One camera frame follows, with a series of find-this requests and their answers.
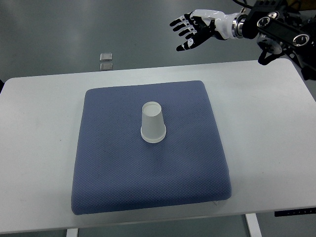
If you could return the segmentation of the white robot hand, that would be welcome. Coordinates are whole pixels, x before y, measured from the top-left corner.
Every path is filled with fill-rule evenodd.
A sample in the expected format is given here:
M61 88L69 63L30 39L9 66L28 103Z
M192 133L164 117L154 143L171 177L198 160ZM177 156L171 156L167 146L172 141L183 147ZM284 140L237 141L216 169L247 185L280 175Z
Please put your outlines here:
M194 17L202 20L207 27L195 27ZM214 26L210 26L211 21L214 21ZM244 22L244 14L233 13L225 14L218 10L197 9L189 13L183 14L179 18L172 21L169 25L173 31L178 33L178 36L185 37L187 40L183 44L176 47L176 51L185 51L196 48L202 43L213 37L215 32L220 35L223 40L241 39L242 27Z

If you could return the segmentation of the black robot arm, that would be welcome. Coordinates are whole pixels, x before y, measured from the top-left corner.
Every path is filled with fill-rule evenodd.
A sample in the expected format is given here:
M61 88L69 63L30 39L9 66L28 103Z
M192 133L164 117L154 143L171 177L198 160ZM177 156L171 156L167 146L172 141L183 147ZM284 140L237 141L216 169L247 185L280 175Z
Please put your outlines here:
M170 23L186 41L177 51L196 48L209 38L257 39L262 53L258 63L267 65L281 56L300 69L304 80L316 79L316 18L301 14L315 10L314 0L258 0L253 6L237 1L238 13L197 9Z

